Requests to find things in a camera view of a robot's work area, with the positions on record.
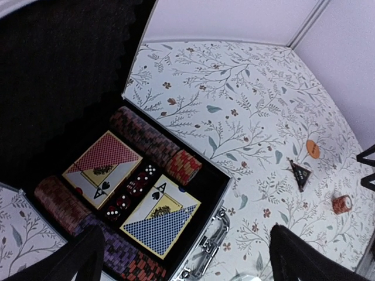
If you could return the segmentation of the orange poker chip stack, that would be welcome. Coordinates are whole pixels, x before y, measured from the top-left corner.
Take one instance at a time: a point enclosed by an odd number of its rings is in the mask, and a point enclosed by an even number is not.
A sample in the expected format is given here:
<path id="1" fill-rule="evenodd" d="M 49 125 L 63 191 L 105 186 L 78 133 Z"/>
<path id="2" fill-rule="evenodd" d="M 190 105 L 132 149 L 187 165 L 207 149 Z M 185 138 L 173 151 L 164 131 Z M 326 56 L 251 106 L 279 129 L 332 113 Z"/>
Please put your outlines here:
<path id="1" fill-rule="evenodd" d="M 352 209 L 352 199 L 349 195 L 343 195 L 332 200 L 333 212 L 336 215 L 347 213 Z"/>

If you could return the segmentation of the blue playing card deck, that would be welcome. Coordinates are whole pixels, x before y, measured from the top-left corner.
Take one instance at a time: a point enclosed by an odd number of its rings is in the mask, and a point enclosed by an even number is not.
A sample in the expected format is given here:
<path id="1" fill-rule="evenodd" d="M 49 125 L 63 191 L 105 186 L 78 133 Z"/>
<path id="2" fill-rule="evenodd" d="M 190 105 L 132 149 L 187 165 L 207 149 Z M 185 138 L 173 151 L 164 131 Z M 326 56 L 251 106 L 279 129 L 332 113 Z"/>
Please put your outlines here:
<path id="1" fill-rule="evenodd" d="M 164 259 L 200 205 L 198 199 L 163 174 L 122 223 L 120 230 Z"/>

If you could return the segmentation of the orange round button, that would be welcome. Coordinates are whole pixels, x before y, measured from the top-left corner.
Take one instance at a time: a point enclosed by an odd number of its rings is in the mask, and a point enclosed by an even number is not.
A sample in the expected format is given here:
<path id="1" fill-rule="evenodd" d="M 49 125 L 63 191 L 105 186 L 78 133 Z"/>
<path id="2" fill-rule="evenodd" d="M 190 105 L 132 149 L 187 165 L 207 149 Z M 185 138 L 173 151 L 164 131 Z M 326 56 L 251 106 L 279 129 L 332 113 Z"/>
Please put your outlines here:
<path id="1" fill-rule="evenodd" d="M 308 139 L 306 141 L 306 149 L 307 149 L 309 156 L 312 157 L 313 159 L 318 159 L 320 157 L 319 146 L 313 140 Z"/>

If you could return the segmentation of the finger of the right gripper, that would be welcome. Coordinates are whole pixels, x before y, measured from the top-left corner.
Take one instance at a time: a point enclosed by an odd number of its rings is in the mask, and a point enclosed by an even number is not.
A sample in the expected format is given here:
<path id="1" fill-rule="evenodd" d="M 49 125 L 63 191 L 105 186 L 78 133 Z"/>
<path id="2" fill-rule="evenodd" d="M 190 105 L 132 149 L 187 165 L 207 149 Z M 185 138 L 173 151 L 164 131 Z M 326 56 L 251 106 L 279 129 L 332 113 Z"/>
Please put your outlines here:
<path id="1" fill-rule="evenodd" d="M 364 150 L 362 153 L 359 153 L 356 156 L 357 162 L 368 165 L 370 167 L 375 167 L 374 159 L 367 158 L 368 156 L 374 154 L 374 151 L 375 151 L 375 145 Z M 375 180 L 375 173 L 372 173 L 362 178 L 360 181 L 360 184 L 369 190 L 375 190 L 374 180 Z"/>

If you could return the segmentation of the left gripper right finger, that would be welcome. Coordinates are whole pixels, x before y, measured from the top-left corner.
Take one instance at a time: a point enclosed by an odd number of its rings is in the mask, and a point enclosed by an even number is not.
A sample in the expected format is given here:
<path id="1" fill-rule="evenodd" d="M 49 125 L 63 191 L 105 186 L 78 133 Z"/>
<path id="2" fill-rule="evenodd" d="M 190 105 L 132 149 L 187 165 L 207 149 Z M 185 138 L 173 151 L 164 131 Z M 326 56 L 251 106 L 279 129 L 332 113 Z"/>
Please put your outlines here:
<path id="1" fill-rule="evenodd" d="M 283 225 L 272 227 L 269 252 L 274 280 L 360 280 Z"/>

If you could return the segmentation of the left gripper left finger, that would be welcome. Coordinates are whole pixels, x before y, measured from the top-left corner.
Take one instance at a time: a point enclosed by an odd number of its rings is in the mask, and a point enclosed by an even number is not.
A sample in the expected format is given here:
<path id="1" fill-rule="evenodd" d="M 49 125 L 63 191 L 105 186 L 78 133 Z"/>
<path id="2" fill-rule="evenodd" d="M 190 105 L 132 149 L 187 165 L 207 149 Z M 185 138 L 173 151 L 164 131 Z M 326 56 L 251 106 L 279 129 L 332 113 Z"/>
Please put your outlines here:
<path id="1" fill-rule="evenodd" d="M 100 280 L 104 244 L 100 227 L 88 227 L 55 253 L 7 280 Z"/>

